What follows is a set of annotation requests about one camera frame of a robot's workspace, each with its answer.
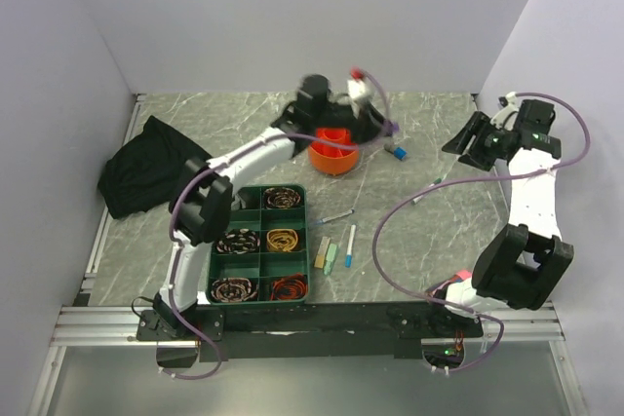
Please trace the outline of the white green marker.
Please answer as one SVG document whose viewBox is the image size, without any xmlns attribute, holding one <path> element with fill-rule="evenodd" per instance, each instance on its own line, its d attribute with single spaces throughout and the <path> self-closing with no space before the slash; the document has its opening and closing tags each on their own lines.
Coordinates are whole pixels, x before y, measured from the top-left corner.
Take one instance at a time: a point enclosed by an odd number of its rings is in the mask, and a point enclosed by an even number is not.
<svg viewBox="0 0 624 416">
<path fill-rule="evenodd" d="M 436 178 L 432 183 L 430 183 L 427 187 L 418 192 L 418 195 L 411 200 L 411 204 L 413 206 L 417 205 L 434 187 L 441 184 L 444 181 L 443 177 Z"/>
</svg>

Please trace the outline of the orange round pen holder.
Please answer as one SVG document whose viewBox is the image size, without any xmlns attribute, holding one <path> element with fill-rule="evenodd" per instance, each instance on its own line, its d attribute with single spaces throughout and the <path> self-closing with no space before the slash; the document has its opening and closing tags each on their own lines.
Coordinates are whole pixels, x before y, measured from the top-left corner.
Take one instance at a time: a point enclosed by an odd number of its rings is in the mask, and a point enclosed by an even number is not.
<svg viewBox="0 0 624 416">
<path fill-rule="evenodd" d="M 308 158 L 314 169 L 328 175 L 341 175 L 355 168 L 359 160 L 357 149 L 342 149 L 328 142 L 352 146 L 350 132 L 346 129 L 320 128 L 316 131 L 320 141 L 308 146 Z"/>
</svg>

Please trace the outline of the purple black highlighter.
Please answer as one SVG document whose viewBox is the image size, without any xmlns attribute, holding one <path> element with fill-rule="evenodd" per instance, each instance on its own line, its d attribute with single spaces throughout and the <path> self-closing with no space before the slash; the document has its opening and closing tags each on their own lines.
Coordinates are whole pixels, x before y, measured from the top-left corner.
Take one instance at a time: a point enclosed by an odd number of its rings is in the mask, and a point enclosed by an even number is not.
<svg viewBox="0 0 624 416">
<path fill-rule="evenodd" d="M 385 137 L 392 137 L 399 131 L 399 124 L 396 121 L 386 120 L 383 124 L 383 129 Z"/>
</svg>

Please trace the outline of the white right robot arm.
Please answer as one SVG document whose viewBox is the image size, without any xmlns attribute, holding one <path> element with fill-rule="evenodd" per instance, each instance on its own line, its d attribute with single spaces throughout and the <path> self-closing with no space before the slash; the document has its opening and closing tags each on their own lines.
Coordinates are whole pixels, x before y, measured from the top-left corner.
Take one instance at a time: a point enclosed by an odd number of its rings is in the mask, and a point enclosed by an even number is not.
<svg viewBox="0 0 624 416">
<path fill-rule="evenodd" d="M 507 224 L 472 273 L 416 295 L 438 305 L 427 313 L 427 323 L 439 336 L 458 329 L 461 316 L 483 316 L 502 307 L 539 309 L 574 256 L 556 216 L 556 177 L 566 162 L 561 142 L 550 130 L 560 100 L 541 93 L 509 93 L 499 100 L 502 107 L 494 116 L 474 112 L 442 148 L 479 170 L 490 171 L 496 161 L 505 161 L 511 198 Z"/>
</svg>

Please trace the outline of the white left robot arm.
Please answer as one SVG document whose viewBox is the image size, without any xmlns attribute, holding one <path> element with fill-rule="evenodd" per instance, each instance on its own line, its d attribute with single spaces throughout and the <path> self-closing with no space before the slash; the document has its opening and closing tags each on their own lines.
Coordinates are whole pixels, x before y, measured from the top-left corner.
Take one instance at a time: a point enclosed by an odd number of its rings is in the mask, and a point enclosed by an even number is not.
<svg viewBox="0 0 624 416">
<path fill-rule="evenodd" d="M 153 302 L 169 337 L 181 340 L 194 330 L 191 310 L 203 264 L 228 227 L 232 203 L 244 185 L 298 156 L 317 140 L 320 129 L 346 130 L 350 140 L 338 146 L 345 151 L 385 134 L 384 118 L 371 103 L 370 81 L 363 70 L 354 69 L 345 99 L 334 99 L 325 76 L 307 75 L 294 100 L 259 136 L 221 157 L 186 163 L 170 204 L 172 257 Z"/>
</svg>

